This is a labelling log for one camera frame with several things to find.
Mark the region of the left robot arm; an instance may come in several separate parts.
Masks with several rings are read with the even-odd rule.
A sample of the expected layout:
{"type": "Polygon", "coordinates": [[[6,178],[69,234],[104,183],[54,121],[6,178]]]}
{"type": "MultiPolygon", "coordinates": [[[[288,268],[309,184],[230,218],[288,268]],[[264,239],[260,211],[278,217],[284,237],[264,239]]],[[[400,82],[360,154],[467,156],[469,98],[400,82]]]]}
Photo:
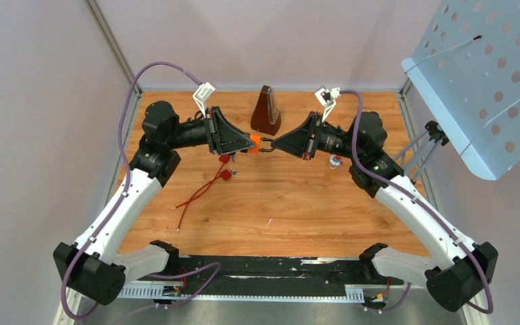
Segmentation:
{"type": "Polygon", "coordinates": [[[179,259],[162,241],[133,253],[117,252],[139,214],[175,172],[181,161],[177,151],[205,146],[221,156],[257,147],[252,135],[228,122],[218,106],[207,108],[200,119],[181,122],[170,103],[154,102],[145,111],[142,129],[119,190],[73,243],[61,242],[53,251],[66,286],[100,305],[110,304],[126,284],[149,274],[165,280],[179,274],[179,259]]]}

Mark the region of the orange black padlock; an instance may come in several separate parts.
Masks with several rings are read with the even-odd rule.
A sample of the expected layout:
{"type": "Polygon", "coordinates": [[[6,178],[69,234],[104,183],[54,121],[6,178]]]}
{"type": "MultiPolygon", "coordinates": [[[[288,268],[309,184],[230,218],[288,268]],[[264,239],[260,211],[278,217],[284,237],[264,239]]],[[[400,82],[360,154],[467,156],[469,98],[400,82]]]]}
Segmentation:
{"type": "Polygon", "coordinates": [[[261,142],[262,142],[261,136],[255,135],[255,134],[250,134],[249,137],[250,137],[250,140],[253,142],[254,146],[252,148],[249,148],[247,150],[247,152],[249,154],[259,153],[260,149],[261,149],[261,142]]]}

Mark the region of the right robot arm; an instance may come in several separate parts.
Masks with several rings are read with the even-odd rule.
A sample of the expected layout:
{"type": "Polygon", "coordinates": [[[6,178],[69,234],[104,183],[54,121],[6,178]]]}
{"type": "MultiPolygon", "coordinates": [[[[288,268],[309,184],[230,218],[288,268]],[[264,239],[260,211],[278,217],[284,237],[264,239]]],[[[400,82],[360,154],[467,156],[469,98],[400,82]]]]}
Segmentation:
{"type": "Polygon", "coordinates": [[[430,254],[421,257],[376,243],[359,256],[361,277],[371,283],[385,277],[421,286],[442,308],[458,311],[489,291],[498,251],[489,242],[476,243],[433,208],[383,150],[386,138],[376,112],[358,114],[347,131],[310,112],[270,146],[304,160],[317,151],[350,158],[349,173],[358,188],[404,222],[430,254]]]}

